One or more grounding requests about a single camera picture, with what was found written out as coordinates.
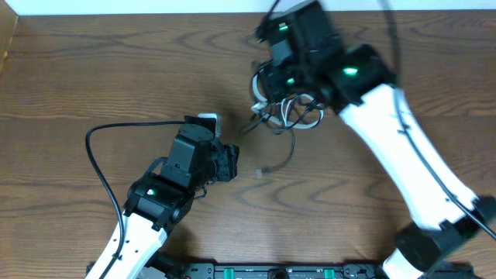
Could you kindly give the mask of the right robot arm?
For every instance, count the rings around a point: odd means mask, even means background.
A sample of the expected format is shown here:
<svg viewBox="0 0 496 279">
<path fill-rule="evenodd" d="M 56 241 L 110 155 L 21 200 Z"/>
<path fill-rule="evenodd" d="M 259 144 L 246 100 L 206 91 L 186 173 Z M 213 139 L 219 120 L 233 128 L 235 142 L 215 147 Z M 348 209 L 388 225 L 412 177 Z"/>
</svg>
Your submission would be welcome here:
<svg viewBox="0 0 496 279">
<path fill-rule="evenodd" d="M 411 223 L 395 237 L 379 278 L 466 278 L 447 262 L 479 232 L 488 232 L 495 199 L 477 196 L 446 165 L 422 131 L 401 88 L 370 45 L 346 47 L 317 1 L 270 9 L 255 31 L 270 59 L 252 78 L 253 113 L 276 133 L 305 129 L 291 119 L 333 111 L 369 147 L 401 193 Z"/>
</svg>

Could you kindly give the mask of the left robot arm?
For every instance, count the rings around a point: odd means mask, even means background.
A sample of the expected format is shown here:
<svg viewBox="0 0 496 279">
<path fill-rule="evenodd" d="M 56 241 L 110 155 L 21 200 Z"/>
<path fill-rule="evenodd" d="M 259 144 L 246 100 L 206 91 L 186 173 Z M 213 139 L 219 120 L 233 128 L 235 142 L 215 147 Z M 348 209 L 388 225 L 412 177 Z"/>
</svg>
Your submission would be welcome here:
<svg viewBox="0 0 496 279">
<path fill-rule="evenodd" d="M 199 190 L 237 175 L 239 147 L 220 141 L 222 125 L 216 118 L 187 117 L 178 122 L 170 153 L 152 162 L 127 193 L 123 206 L 96 163 L 86 136 L 91 165 L 111 198 L 118 217 L 112 238 L 88 278 L 145 278 L 158 270 L 166 278 L 184 278 L 185 267 L 160 248 L 174 227 L 189 213 Z"/>
</svg>

